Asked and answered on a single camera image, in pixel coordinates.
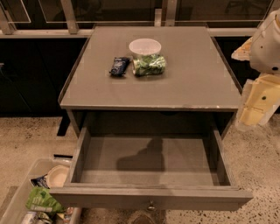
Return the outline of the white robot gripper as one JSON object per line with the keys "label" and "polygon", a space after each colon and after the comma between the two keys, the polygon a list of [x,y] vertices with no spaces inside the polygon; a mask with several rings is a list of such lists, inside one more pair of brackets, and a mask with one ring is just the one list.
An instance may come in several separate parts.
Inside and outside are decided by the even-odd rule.
{"label": "white robot gripper", "polygon": [[235,127],[263,126],[280,106],[280,9],[272,11],[253,38],[234,50],[231,58],[249,61],[261,73],[257,79],[247,80],[243,87]]}

